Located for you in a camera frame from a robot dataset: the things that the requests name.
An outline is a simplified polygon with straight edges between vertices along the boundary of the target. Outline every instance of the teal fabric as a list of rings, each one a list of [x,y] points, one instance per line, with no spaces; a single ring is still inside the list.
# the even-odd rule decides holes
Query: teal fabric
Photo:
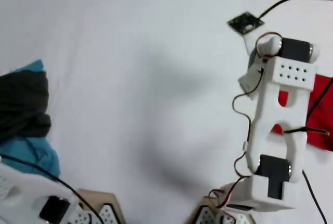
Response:
[[[44,71],[44,65],[41,60],[37,60],[23,68],[15,70],[14,72],[22,70],[40,72]],[[0,146],[0,152],[2,154],[34,163],[56,177],[59,177],[60,175],[58,155],[45,138],[25,138],[17,136],[15,138],[8,139],[5,143],[3,143]],[[20,170],[21,172],[34,173],[47,177],[44,173],[30,166],[7,159],[3,159],[2,162]]]

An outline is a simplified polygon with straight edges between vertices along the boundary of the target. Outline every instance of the red fabric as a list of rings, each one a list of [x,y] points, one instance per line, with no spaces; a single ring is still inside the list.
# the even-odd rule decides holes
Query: red fabric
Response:
[[[313,103],[322,93],[329,81],[329,77],[319,75],[316,76],[314,90],[310,95],[309,109],[312,107]],[[287,92],[280,92],[278,101],[282,106],[286,105],[287,97]],[[308,132],[308,143],[324,150],[333,151],[333,88],[328,90],[322,101],[315,108],[306,126],[327,130],[330,133],[329,136],[311,131]],[[273,131],[282,134],[282,129],[279,125],[275,125]]]

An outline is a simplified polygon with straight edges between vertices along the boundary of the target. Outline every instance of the circuit board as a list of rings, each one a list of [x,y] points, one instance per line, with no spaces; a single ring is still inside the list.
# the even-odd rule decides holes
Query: circuit board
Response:
[[[245,12],[240,16],[228,21],[228,25],[241,35],[245,35],[263,24],[265,23],[262,20],[249,12]]]

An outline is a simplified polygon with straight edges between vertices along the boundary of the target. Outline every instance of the white table surface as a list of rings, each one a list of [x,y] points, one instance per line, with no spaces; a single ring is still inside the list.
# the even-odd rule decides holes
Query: white table surface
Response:
[[[232,98],[248,56],[226,24],[277,0],[0,0],[0,71],[41,58],[49,78],[48,139],[61,177],[113,192],[127,223],[182,223],[212,187],[236,179],[247,121]],[[267,26],[321,47],[318,72],[332,76],[333,3],[297,0]],[[254,113],[255,102],[237,107]],[[265,149],[285,152],[271,136]],[[308,146],[305,171],[333,221],[333,160]],[[299,208],[258,223],[322,223],[302,179]]]

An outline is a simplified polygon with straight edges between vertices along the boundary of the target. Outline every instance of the dark gray fabric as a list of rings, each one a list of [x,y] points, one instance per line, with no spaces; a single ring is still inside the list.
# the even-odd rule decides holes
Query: dark gray fabric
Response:
[[[45,137],[51,127],[45,114],[45,72],[24,70],[0,77],[0,141],[14,136]]]

